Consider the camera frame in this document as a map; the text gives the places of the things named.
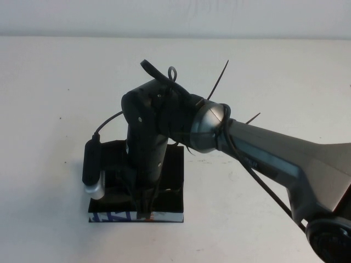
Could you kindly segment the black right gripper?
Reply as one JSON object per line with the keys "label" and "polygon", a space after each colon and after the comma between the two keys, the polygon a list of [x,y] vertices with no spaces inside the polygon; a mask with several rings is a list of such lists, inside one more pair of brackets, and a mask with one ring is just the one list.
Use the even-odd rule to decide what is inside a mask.
{"label": "black right gripper", "polygon": [[128,191],[131,202],[139,214],[150,214],[154,201],[153,191],[140,191],[137,188],[153,188],[162,171],[168,138],[165,136],[127,137],[128,158],[137,175],[128,176]]}

